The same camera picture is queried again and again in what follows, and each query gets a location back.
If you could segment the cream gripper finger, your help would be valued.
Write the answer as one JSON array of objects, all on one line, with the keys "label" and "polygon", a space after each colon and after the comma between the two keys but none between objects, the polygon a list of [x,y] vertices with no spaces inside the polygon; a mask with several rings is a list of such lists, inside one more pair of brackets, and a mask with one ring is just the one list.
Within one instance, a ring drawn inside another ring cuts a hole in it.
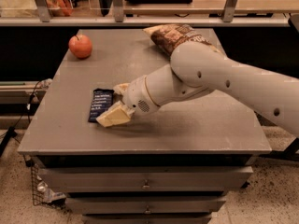
[{"label": "cream gripper finger", "polygon": [[118,101],[97,117],[96,121],[103,127],[121,125],[129,122],[134,113],[133,109],[125,105],[122,101]]},{"label": "cream gripper finger", "polygon": [[128,83],[118,84],[113,87],[113,91],[115,94],[123,96],[126,93],[128,87],[129,87]]}]

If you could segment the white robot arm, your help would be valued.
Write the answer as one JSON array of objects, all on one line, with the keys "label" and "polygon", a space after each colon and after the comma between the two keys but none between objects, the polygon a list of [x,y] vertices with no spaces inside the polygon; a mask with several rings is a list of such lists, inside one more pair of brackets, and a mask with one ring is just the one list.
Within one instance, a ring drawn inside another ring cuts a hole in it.
[{"label": "white robot arm", "polygon": [[104,127],[154,113],[163,105],[222,91],[294,136],[299,135],[299,80],[235,62],[210,45],[185,42],[174,49],[170,64],[120,84],[122,97],[96,118]]}]

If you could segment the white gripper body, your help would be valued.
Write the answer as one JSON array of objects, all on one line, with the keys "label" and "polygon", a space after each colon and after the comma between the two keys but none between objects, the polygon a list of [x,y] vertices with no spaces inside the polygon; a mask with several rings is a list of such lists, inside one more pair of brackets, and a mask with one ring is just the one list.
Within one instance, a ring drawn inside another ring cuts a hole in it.
[{"label": "white gripper body", "polygon": [[128,85],[122,101],[134,110],[135,115],[148,115],[159,110],[159,106],[150,98],[146,76],[139,77]]}]

